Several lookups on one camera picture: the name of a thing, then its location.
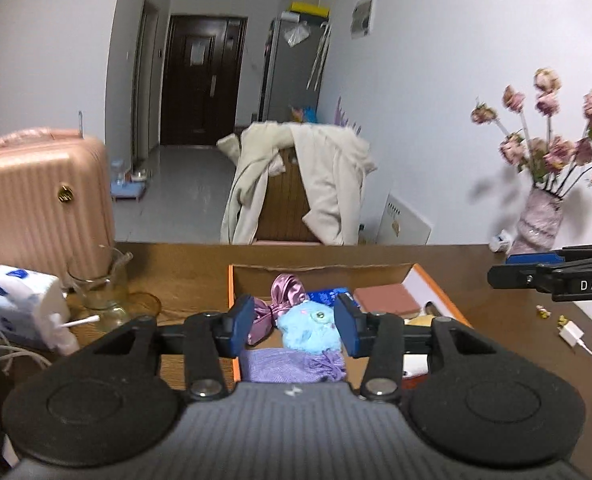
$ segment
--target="suitcase handle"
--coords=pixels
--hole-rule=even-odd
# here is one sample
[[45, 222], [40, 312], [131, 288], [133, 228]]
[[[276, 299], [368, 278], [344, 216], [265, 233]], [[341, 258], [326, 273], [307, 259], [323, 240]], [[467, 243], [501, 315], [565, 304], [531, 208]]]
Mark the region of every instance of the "suitcase handle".
[[0, 149], [32, 144], [34, 142], [47, 142], [49, 140], [81, 139], [79, 130], [58, 130], [54, 128], [32, 128], [20, 130], [0, 137]]

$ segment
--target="pink satin ribbon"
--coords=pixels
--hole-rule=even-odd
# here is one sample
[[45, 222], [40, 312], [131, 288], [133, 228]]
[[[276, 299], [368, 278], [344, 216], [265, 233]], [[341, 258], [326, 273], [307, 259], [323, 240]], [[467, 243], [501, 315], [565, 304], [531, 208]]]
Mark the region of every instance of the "pink satin ribbon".
[[300, 280], [293, 274], [281, 274], [272, 284], [272, 304], [254, 298], [256, 316], [247, 335], [247, 344], [255, 345], [267, 337], [276, 326], [276, 320], [292, 306], [309, 298]]

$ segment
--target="dark brown door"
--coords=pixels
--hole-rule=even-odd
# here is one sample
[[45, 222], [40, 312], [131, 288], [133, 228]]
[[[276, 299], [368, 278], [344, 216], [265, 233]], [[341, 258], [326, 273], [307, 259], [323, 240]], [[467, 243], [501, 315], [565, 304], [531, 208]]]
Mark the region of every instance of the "dark brown door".
[[233, 133], [246, 18], [172, 16], [161, 143], [214, 146]]

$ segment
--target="pink vase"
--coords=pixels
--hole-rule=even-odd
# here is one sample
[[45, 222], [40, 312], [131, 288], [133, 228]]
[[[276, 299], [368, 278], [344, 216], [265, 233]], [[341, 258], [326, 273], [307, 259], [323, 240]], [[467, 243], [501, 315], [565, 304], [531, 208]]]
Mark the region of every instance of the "pink vase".
[[562, 202], [549, 191], [532, 188], [527, 204], [516, 224], [518, 235], [509, 254], [550, 251], [563, 220]]

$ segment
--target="tiled floor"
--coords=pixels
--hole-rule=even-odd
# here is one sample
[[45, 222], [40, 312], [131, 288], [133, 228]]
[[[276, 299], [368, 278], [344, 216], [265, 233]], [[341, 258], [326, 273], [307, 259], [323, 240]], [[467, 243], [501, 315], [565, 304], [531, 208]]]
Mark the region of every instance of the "tiled floor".
[[140, 202], [114, 203], [116, 240], [217, 244], [236, 168], [216, 149], [161, 146]]

